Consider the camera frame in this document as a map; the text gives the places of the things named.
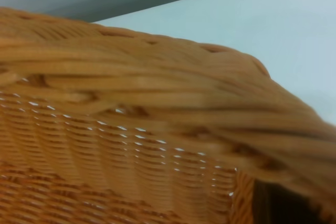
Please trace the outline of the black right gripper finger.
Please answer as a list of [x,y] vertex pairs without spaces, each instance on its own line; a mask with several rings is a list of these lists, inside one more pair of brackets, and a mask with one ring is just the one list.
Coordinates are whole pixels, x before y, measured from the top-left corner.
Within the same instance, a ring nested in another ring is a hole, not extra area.
[[259,180],[254,182],[252,213],[256,224],[325,223],[304,197]]

